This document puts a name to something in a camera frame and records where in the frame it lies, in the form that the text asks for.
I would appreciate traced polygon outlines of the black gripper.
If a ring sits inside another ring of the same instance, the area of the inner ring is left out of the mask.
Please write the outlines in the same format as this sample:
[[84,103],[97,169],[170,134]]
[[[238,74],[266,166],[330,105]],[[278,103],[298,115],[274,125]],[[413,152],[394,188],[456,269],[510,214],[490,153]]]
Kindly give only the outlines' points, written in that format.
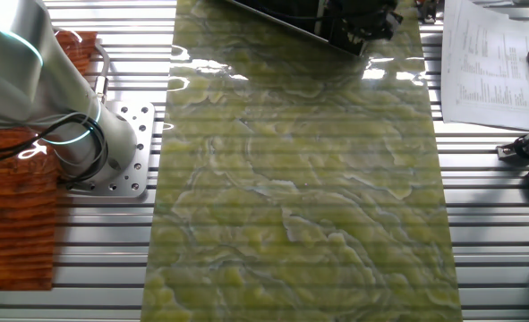
[[347,47],[361,47],[363,40],[391,39],[403,22],[396,13],[397,0],[339,0],[334,2],[344,23]]

